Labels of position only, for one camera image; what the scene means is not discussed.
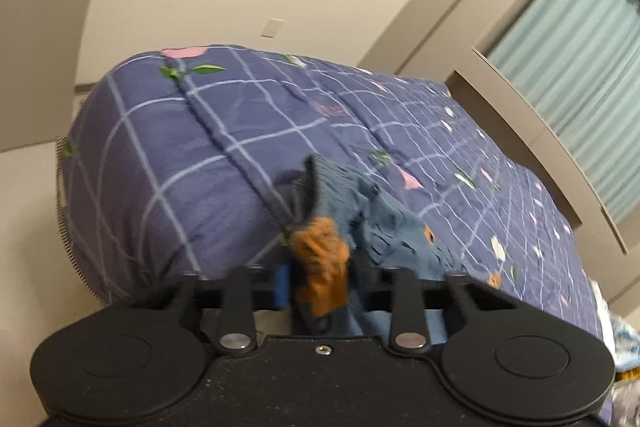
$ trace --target knitted garment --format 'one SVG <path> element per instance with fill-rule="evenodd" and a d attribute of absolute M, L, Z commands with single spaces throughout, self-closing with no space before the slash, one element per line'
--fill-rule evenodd
<path fill-rule="evenodd" d="M 444 273 L 429 227 L 368 176 L 320 155 L 309 156 L 294 182 L 294 214 L 291 246 L 306 270 L 297 296 L 317 317 L 348 304 L 354 250 L 375 266 L 407 267 L 424 279 Z"/>

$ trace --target orange patch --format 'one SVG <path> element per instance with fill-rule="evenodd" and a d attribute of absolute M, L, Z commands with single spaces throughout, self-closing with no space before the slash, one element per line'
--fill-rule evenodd
<path fill-rule="evenodd" d="M 499 290 L 500 286 L 502 285 L 500 274 L 496 272 L 490 273 L 488 279 L 486 280 L 486 283 L 491 286 L 491 288 Z"/>
<path fill-rule="evenodd" d="M 321 317 L 347 305 L 349 247 L 338 235 L 334 220 L 316 217 L 291 235 L 291 248 L 306 270 L 306 285 L 298 298 Z"/>
<path fill-rule="evenodd" d="M 427 241 L 429 241 L 429 244 L 432 247 L 436 244 L 436 237 L 433 235 L 433 232 L 431 232 L 429 227 L 424 227 L 424 237 L 427 238 Z"/>

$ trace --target silver bolt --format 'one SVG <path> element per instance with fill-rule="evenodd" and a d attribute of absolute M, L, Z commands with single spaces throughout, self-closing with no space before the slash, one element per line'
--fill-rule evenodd
<path fill-rule="evenodd" d="M 244 333 L 227 333 L 220 339 L 220 346 L 226 349 L 244 349 L 251 346 L 251 338 Z"/>
<path fill-rule="evenodd" d="M 316 353 L 318 355 L 330 355 L 333 349 L 330 346 L 318 346 L 316 347 Z"/>
<path fill-rule="evenodd" d="M 427 343 L 427 339 L 420 333 L 400 333 L 396 337 L 396 344 L 404 349 L 420 349 Z"/>

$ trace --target light switch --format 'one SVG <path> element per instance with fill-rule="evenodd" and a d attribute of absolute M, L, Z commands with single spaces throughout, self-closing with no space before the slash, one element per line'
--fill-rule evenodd
<path fill-rule="evenodd" d="M 273 39 L 280 31 L 282 21 L 280 19 L 269 19 L 262 29 L 261 37 Z"/>

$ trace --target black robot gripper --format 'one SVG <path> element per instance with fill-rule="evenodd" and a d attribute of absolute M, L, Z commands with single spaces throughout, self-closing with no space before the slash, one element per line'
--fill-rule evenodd
<path fill-rule="evenodd" d="M 391 313 L 388 339 L 309 336 L 300 320 L 258 346 L 253 311 L 278 300 L 263 269 L 113 305 L 36 349 L 43 425 L 604 425 L 614 365 L 588 332 L 466 275 L 379 270 L 362 297 Z M 425 309 L 442 310 L 446 344 L 431 345 Z"/>

